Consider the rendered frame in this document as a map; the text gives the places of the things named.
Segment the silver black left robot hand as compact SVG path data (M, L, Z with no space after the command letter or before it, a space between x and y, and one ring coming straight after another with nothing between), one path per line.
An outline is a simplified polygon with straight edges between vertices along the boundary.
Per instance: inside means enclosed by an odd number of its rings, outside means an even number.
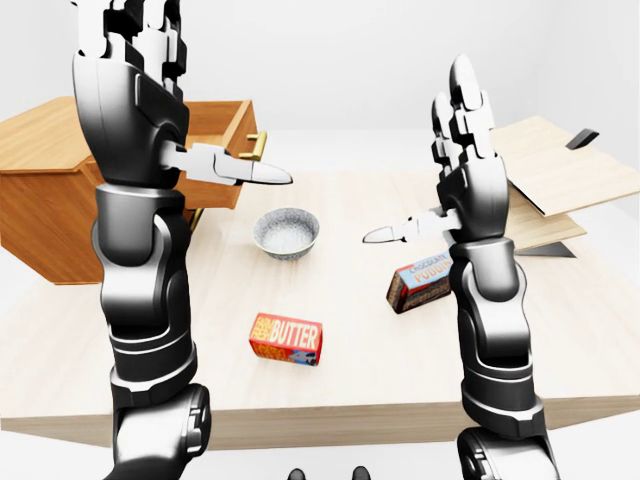
M107 182L171 189L184 174L223 185L291 183L287 172L221 146L186 145L190 112L177 84L187 60L180 0L70 2L78 10L77 111Z

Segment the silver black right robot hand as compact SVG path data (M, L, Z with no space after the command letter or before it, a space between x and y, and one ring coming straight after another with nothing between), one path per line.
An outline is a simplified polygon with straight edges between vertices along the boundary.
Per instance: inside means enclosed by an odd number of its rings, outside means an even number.
M463 243L504 235L509 208L506 170L490 139L494 118L488 94L464 54L451 66L449 91L439 93L431 107L431 151L441 166L439 205L403 224L367 233L365 243L409 242L437 234Z

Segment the wooden cabinet drawer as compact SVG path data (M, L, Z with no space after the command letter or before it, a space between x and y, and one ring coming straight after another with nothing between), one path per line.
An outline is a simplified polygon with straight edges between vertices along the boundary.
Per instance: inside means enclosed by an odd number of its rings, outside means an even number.
M220 145L234 157L251 153L255 141L248 135L258 133L251 100L191 101L187 148L194 143ZM185 196L185 208L230 208L236 206L241 186L217 185L189 180L180 174L176 189Z

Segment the wooden cabinet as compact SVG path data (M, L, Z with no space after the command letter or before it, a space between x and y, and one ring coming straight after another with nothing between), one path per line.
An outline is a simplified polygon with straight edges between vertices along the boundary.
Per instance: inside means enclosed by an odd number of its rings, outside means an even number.
M54 284L101 282L91 228L103 182L72 97L0 122L1 245Z

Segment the large pale wooden board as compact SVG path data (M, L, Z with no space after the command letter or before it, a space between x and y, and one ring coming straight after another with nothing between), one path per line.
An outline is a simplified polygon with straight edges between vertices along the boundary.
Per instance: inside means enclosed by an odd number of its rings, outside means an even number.
M570 150L571 134L533 116L491 132L510 182L544 216L640 192L640 172L593 145Z

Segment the chocolate pudding box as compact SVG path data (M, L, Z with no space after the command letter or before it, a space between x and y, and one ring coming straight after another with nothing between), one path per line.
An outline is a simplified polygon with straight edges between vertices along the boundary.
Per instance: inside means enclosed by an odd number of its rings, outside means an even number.
M449 253L444 252L397 269L386 294L394 312L401 314L449 295L452 265Z

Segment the patterned grey white bowl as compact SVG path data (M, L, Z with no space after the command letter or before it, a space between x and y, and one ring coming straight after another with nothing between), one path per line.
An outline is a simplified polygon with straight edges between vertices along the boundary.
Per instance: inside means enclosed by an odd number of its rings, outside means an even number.
M320 232L317 218L299 208L279 208L260 217L253 227L256 245L278 260L296 260L314 246Z

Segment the red butter box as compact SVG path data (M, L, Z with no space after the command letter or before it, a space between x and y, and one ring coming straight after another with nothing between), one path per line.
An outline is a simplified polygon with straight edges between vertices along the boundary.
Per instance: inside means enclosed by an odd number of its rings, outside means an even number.
M258 313L249 334L258 357L317 366L323 345L321 323Z

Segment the black slanted bracket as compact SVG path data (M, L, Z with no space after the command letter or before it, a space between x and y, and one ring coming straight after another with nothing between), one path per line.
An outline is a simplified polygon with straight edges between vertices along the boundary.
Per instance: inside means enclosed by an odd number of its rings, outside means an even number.
M584 128L566 144L566 148L569 150L583 148L594 141L599 135L600 133L596 130Z

